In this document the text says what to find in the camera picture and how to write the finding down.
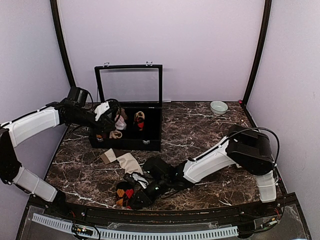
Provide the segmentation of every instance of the white cable tray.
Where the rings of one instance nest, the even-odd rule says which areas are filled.
[[[71,231],[73,223],[70,220],[55,219],[47,215],[34,213],[32,221],[64,233],[73,234]],[[93,227],[88,226],[87,228],[93,231],[91,239],[99,238],[97,231]],[[97,229],[100,232],[101,240],[213,240],[238,236],[237,226],[202,231],[159,233],[117,231],[99,227]]]

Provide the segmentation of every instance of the white arm segment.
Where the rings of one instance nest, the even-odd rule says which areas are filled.
[[[53,107],[48,107],[12,122],[4,128],[9,129],[12,145],[15,148],[24,140],[57,125],[59,125],[59,112]]]
[[[12,145],[15,148],[32,136],[57,125],[59,125],[59,113],[53,107],[48,107],[11,122],[4,128],[9,129]],[[47,202],[52,202],[57,195],[56,188],[43,181],[24,166],[20,167],[17,176],[13,179],[13,183]]]
[[[208,155],[204,156],[198,161],[187,161],[184,165],[184,178],[190,181],[191,183],[195,184],[197,182],[200,182],[201,179],[204,177],[223,169],[229,165],[236,164],[230,157],[227,156],[226,148],[228,147],[229,141],[226,141],[223,145],[221,143],[226,139],[221,139],[221,141],[210,148],[208,151],[205,151],[198,157],[201,157],[202,155],[205,155],[207,152],[211,151],[212,149],[218,147],[215,151],[209,153]]]
[[[198,157],[201,157],[212,149],[218,147],[216,150],[204,156],[200,160],[188,160],[184,165],[183,177],[189,182],[195,184],[200,182],[204,177],[213,174],[220,169],[232,164],[236,164],[230,157],[227,156],[226,153],[226,148],[228,147],[229,141],[226,141],[224,144],[222,144],[226,138],[227,137],[225,136],[214,147],[199,155]],[[277,191],[273,170],[265,175],[255,176],[255,179],[260,192],[261,202],[269,203],[275,201],[277,198]]]
[[[52,202],[58,192],[56,188],[43,181],[24,166],[20,167],[18,175],[13,179],[13,183],[28,190],[31,194],[39,196],[47,202]]]

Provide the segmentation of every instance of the display box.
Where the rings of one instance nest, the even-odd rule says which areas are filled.
[[[127,115],[121,138],[91,129],[93,148],[160,151],[162,133],[163,66],[104,65],[94,68],[100,101],[117,99]],[[144,113],[143,129],[135,123],[135,114]]]

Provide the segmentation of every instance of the open lid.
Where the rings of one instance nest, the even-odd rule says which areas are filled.
[[[162,65],[104,65],[94,68],[101,102],[117,99],[129,107],[162,107]]]

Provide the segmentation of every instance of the black box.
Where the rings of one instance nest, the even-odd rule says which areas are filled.
[[[112,71],[113,74],[117,72],[130,71],[148,71],[148,69],[158,70],[158,100],[157,101],[138,101],[138,102],[123,102],[120,101],[121,107],[125,110],[128,120],[126,120],[126,130],[122,132],[122,138],[114,139],[106,133],[101,133],[95,129],[91,129],[89,141],[93,148],[101,149],[122,149],[122,150],[140,150],[140,151],[160,151],[161,150],[161,133],[162,133],[162,100],[163,100],[163,66],[162,65],[106,65],[96,66],[94,68],[95,77],[99,92],[100,101],[106,101],[103,83],[101,80],[101,73],[105,71]],[[145,115],[143,131],[133,128],[135,113],[142,111]]]

